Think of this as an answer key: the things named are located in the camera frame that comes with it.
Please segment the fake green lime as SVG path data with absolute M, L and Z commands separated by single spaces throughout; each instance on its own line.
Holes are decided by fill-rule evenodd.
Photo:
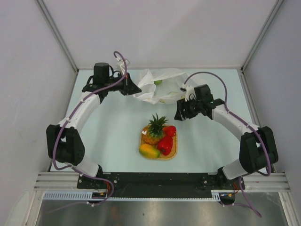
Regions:
M 155 84 L 155 85 L 159 85 L 159 84 L 161 84 L 161 83 L 162 83 L 162 80 L 154 81 L 154 84 Z

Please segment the white plastic bag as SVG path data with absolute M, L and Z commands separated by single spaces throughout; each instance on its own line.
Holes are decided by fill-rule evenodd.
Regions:
M 180 90 L 183 84 L 196 87 L 205 85 L 206 80 L 201 76 L 190 78 L 188 73 L 177 68 L 166 68 L 151 71 L 143 69 L 139 71 L 139 82 L 137 86 L 142 90 L 141 93 L 134 94 L 140 101 L 150 104 L 174 104 L 177 100 L 183 99 L 184 94 Z M 162 80 L 162 83 L 155 85 L 154 81 Z

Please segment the fake pineapple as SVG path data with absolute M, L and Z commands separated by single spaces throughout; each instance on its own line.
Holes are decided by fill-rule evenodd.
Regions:
M 146 130 L 143 131 L 143 141 L 150 145 L 157 144 L 163 138 L 163 128 L 167 123 L 166 116 L 159 117 L 158 114 L 152 115 Z

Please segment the fake mango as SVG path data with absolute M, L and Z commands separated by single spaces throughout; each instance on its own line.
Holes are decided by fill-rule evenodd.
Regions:
M 139 146 L 139 153 L 148 159 L 158 159 L 160 157 L 160 151 L 153 147 L 152 145 L 149 145 L 147 143 L 142 144 Z

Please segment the fake red fruit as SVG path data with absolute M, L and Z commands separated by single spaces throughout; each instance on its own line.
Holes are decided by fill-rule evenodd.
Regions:
M 177 133 L 177 129 L 175 126 L 165 126 L 163 128 L 163 132 L 165 133 L 166 136 L 169 136 L 169 137 L 174 137 Z

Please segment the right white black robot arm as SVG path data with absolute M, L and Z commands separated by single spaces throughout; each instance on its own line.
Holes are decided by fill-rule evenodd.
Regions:
M 240 142 L 237 160 L 218 169 L 217 184 L 228 189 L 238 177 L 259 172 L 265 168 L 271 174 L 271 165 L 279 159 L 273 131 L 270 127 L 250 124 L 229 110 L 222 99 L 214 99 L 208 85 L 197 87 L 183 84 L 185 96 L 176 102 L 175 120 L 192 119 L 198 114 L 221 124 Z

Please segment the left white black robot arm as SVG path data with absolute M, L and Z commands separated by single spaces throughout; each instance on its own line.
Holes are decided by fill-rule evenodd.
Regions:
M 72 112 L 56 125 L 46 129 L 48 155 L 53 166 L 60 170 L 57 163 L 63 163 L 63 169 L 72 168 L 87 177 L 93 188 L 103 185 L 102 167 L 90 160 L 85 154 L 85 147 L 80 132 L 92 112 L 103 102 L 109 92 L 118 91 L 124 96 L 140 93 L 141 89 L 133 83 L 127 71 L 129 62 L 119 60 L 118 75 L 108 63 L 96 63 L 94 73 L 87 80 L 77 105 Z

